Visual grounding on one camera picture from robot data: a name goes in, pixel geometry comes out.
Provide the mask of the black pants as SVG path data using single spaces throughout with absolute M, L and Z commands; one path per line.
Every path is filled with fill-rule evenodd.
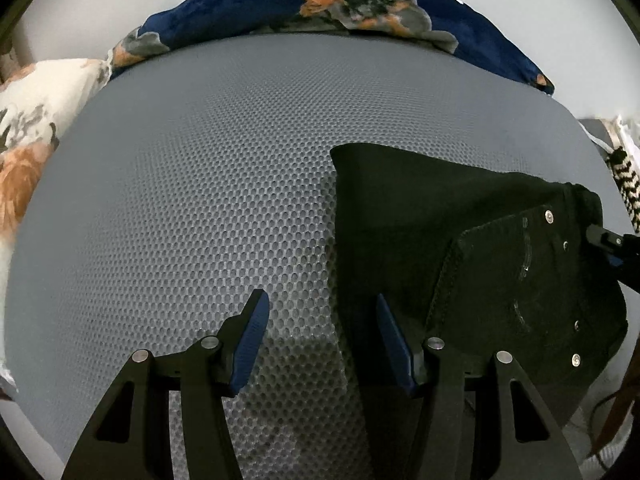
M 337 307 L 355 361 L 378 479 L 399 471 L 405 413 L 380 308 L 464 353 L 515 356 L 563 433 L 628 330 L 625 288 L 589 243 L 599 196 L 578 184 L 493 172 L 399 148 L 337 146 Z

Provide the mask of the black white striped cloth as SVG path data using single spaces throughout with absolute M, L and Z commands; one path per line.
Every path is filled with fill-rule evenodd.
M 634 227 L 634 232 L 640 233 L 640 197 L 639 176 L 634 171 L 632 159 L 623 148 L 616 148 L 608 155 L 608 169 L 622 196 L 626 211 Z

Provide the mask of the white crumpled cloth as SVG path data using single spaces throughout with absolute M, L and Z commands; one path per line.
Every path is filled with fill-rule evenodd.
M 591 142 L 605 155 L 622 148 L 632 158 L 639 158 L 639 116 L 616 116 L 613 119 L 587 118 L 579 123 Z

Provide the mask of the grey mesh mattress cover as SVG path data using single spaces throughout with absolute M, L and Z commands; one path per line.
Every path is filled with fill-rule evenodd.
M 390 39 L 271 35 L 143 62 L 82 110 L 18 231 L 15 400 L 67 458 L 134 350 L 174 353 L 262 288 L 250 383 L 224 404 L 249 479 L 369 479 L 335 311 L 334 146 L 370 142 L 574 182 L 631 228 L 596 147 L 550 96 Z

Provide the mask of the white floral pillow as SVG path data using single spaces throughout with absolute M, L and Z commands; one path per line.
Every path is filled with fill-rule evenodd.
M 20 227 L 44 166 L 86 104 L 110 81 L 109 62 L 66 58 L 19 68 L 1 84 L 1 310 Z

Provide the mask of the navy floral blanket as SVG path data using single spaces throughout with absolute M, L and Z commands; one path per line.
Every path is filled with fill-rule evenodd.
M 184 0 L 149 16 L 108 52 L 112 74 L 201 42 L 257 34 L 406 40 L 548 96 L 552 81 L 484 15 L 459 0 Z

